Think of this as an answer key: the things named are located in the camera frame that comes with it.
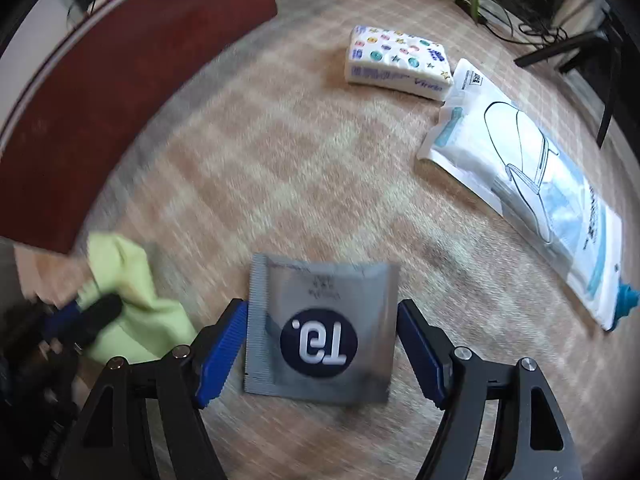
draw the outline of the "yellow-green cloth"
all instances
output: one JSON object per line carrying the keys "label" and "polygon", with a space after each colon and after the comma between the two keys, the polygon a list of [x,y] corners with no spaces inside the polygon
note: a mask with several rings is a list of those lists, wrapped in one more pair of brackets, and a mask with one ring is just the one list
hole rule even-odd
{"label": "yellow-green cloth", "polygon": [[124,303],[120,317],[98,335],[89,357],[104,364],[117,355],[133,364],[193,341],[196,331],[182,305],[156,296],[142,247],[109,233],[89,234],[87,245],[94,280],[78,292],[78,305],[86,308],[109,292],[117,292]]}

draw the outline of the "white tissue package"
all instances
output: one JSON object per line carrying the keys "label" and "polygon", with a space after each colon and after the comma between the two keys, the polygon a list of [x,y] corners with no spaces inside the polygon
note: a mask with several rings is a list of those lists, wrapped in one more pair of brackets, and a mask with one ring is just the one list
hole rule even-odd
{"label": "white tissue package", "polygon": [[351,33],[344,76],[444,101],[453,86],[444,47],[399,30],[358,25]]}
{"label": "white tissue package", "polygon": [[582,171],[466,59],[418,158],[488,203],[565,280],[605,329],[620,281],[622,221]]}

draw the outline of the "gray packet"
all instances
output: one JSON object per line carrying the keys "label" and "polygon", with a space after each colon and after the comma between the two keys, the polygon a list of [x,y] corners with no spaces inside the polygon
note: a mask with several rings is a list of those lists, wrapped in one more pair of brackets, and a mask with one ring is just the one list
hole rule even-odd
{"label": "gray packet", "polygon": [[254,254],[244,390],[336,404],[386,402],[397,264]]}

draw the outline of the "maroon panel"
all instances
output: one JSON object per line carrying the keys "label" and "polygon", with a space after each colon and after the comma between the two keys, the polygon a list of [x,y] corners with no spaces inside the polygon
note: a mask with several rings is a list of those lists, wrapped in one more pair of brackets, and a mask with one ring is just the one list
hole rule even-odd
{"label": "maroon panel", "polygon": [[35,76],[2,133],[0,236],[68,252],[110,171],[158,108],[275,14],[275,0],[105,4]]}

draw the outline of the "teal stripe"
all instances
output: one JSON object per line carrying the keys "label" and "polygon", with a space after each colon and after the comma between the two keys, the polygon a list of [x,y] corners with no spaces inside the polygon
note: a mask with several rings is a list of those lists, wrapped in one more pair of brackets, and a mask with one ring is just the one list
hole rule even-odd
{"label": "teal stripe", "polygon": [[600,246],[598,247],[598,257],[591,273],[591,279],[587,285],[587,294],[593,299],[602,281],[604,272],[604,261],[607,257],[607,214],[604,204],[600,204]]}
{"label": "teal stripe", "polygon": [[461,118],[462,118],[462,108],[459,106],[456,106],[451,111],[451,118],[449,119],[449,122],[442,129],[442,131],[440,132],[440,135],[436,139],[435,141],[436,146],[440,148],[444,148],[444,146],[447,145],[447,142],[449,141],[449,137],[453,133],[453,130],[456,127],[456,124],[458,124],[458,121]]}

